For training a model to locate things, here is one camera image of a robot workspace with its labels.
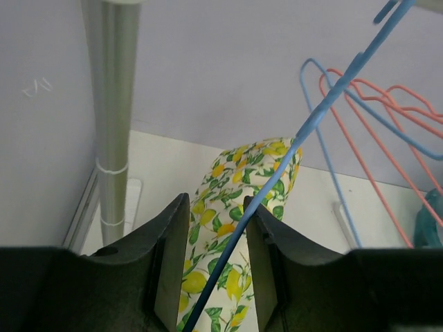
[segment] silver pole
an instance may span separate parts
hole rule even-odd
[[[141,5],[83,1],[96,115],[103,245],[123,237],[129,129]]]

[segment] lemon pattern cloth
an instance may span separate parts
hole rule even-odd
[[[177,330],[182,331],[220,254],[255,196],[277,170],[292,138],[272,138],[227,150],[213,163],[191,202]],[[301,162],[301,149],[262,204],[279,220]],[[242,235],[197,322],[195,332],[235,332],[253,300],[246,234]]]

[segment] white wall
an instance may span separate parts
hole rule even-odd
[[[21,92],[43,77],[52,91]],[[93,169],[93,124],[80,2],[2,1],[0,246],[62,244]]]
[[[342,71],[362,51],[379,26],[372,20],[386,0],[150,0],[143,4],[136,72],[134,128],[228,148],[263,137],[292,136],[307,117],[298,71],[308,57]],[[404,84],[443,109],[441,90],[443,17],[413,8],[363,70],[361,77],[388,88]],[[320,101],[319,73],[307,80]],[[400,102],[404,96],[396,95]],[[343,109],[345,115],[352,112]],[[351,133],[378,181],[404,185],[387,166],[355,116]],[[323,123],[338,172],[362,176],[331,117]],[[419,186],[431,187],[413,155],[376,126]],[[409,133],[435,149],[441,140],[414,126]],[[325,169],[316,138],[305,165]],[[431,163],[443,182],[443,170]]]

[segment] white scribble mark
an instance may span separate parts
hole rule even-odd
[[[53,86],[49,84],[49,82],[46,80],[46,78],[42,77],[42,81],[45,83],[46,86],[44,86],[41,82],[39,82],[40,86],[45,89],[46,91],[52,91]]]
[[[29,98],[35,97],[37,95],[39,85],[46,91],[53,90],[53,86],[48,82],[48,80],[42,77],[41,80],[34,80],[34,85],[32,87],[21,90],[21,92],[23,92]]]
[[[38,88],[38,83],[37,80],[34,80],[34,86],[21,90],[25,95],[27,95],[29,98],[35,97],[35,95],[37,95],[37,88]]]

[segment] teal object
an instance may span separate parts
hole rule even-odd
[[[434,209],[435,213],[443,217],[443,197],[438,190],[432,189],[424,197],[429,205]],[[416,248],[441,248],[443,247],[440,238],[438,237],[437,228],[441,225],[437,223],[435,218],[423,205],[422,209],[415,217],[415,232],[414,232],[414,246]]]

